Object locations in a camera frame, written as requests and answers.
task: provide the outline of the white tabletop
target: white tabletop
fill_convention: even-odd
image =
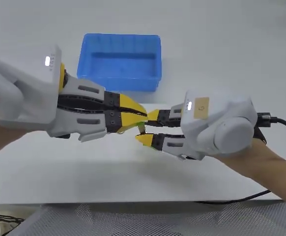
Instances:
[[[161,36],[158,90],[128,93],[142,103],[174,105],[189,88],[228,88],[286,119],[286,1],[0,0],[0,47],[56,42],[71,74],[89,32]],[[180,162],[142,147],[136,132],[83,144],[27,135],[0,152],[0,204],[225,200],[263,190],[213,159]],[[286,158],[286,129],[264,133]]]

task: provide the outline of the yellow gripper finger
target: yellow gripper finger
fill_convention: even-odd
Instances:
[[[142,143],[144,146],[151,147],[152,146],[152,141],[153,141],[153,135],[154,134],[141,134],[141,135],[135,136],[135,138],[140,143]]]
[[[120,94],[120,107],[147,114],[146,109],[141,104],[137,103],[136,101],[124,94]]]
[[[59,79],[59,92],[63,90],[64,87],[64,74],[65,74],[65,66],[61,63],[60,66],[60,79]]]
[[[124,131],[133,128],[135,126],[142,126],[142,122],[147,120],[147,116],[134,114],[129,112],[121,112],[121,124],[122,127],[117,133],[123,133]]]
[[[158,114],[159,114],[159,109],[156,109],[150,113],[147,114],[147,118],[150,121],[157,121],[158,118]]]

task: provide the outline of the gray joint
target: gray joint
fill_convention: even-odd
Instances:
[[[54,126],[47,130],[51,137],[80,134],[82,142],[102,138],[107,134],[104,114],[80,114],[57,109]]]
[[[105,98],[105,89],[90,80],[77,79],[68,75],[67,83],[60,95],[66,94],[92,97],[103,101]]]
[[[171,112],[169,114],[169,119],[181,118],[182,107],[183,107],[183,104],[178,104],[178,105],[172,106]]]
[[[179,159],[185,159],[185,156],[189,156],[196,160],[202,160],[205,157],[202,153],[192,150],[185,138],[165,137],[163,152],[177,156]]]

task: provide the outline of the metal mesh grate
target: metal mesh grate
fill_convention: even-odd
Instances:
[[[9,236],[286,236],[286,204],[43,206]]]

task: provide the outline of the gripper jaw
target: gripper jaw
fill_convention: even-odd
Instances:
[[[69,138],[71,133],[79,133],[84,142],[123,133],[147,120],[145,108],[128,96],[105,91],[89,80],[66,77],[54,125],[47,130],[51,137]]]
[[[179,104],[168,110],[154,110],[147,114],[148,121],[145,124],[156,127],[180,127],[182,106],[183,104]],[[253,138],[266,143],[264,135],[257,126],[254,127]],[[202,160],[205,157],[204,152],[195,151],[190,146],[184,135],[141,133],[136,139],[144,146],[174,155],[181,160]]]

